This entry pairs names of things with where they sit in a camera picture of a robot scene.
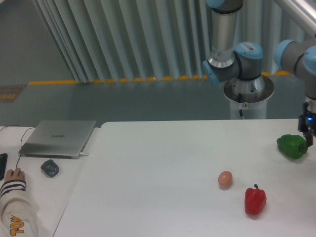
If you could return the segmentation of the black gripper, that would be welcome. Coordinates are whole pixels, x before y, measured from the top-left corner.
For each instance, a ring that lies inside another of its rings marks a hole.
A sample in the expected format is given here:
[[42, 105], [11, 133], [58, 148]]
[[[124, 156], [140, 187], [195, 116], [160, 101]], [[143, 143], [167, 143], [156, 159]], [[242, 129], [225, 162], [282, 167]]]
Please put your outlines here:
[[313, 145], [313, 132], [316, 130], [316, 114], [309, 110], [309, 103], [303, 104], [303, 114], [298, 119], [298, 130], [303, 133], [307, 147]]

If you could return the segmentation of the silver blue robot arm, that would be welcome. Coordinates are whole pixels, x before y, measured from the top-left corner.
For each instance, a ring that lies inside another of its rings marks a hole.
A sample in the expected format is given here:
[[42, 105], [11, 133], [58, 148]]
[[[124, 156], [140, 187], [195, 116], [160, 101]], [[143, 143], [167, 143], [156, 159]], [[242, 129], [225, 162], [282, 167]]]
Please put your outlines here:
[[[213, 12], [212, 49], [202, 64], [204, 73], [211, 83], [224, 83], [231, 119], [264, 119], [274, 84], [261, 72], [262, 48], [250, 41], [233, 44], [237, 12], [243, 1], [209, 0], [207, 5]], [[283, 40], [274, 51], [274, 61], [305, 83], [306, 100], [298, 129], [311, 146], [316, 136], [316, 39]]]

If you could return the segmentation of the cream sleeved forearm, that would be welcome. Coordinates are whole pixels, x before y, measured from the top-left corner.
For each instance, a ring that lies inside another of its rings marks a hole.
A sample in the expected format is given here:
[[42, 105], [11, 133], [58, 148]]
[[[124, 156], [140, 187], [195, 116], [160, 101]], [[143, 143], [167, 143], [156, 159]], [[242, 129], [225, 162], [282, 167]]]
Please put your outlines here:
[[11, 180], [0, 189], [0, 235], [2, 237], [37, 237], [35, 205], [26, 192], [26, 182]]

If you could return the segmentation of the person's right hand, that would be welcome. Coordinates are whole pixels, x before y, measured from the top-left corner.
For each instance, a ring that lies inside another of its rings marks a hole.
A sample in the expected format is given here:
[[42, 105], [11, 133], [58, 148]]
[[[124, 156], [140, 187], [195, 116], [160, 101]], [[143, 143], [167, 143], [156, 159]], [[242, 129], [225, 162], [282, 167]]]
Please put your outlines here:
[[22, 171], [20, 168], [16, 168], [15, 170], [8, 170], [6, 172], [5, 178], [4, 178], [5, 182], [10, 182], [10, 181], [26, 181], [26, 177], [25, 177], [25, 172]]

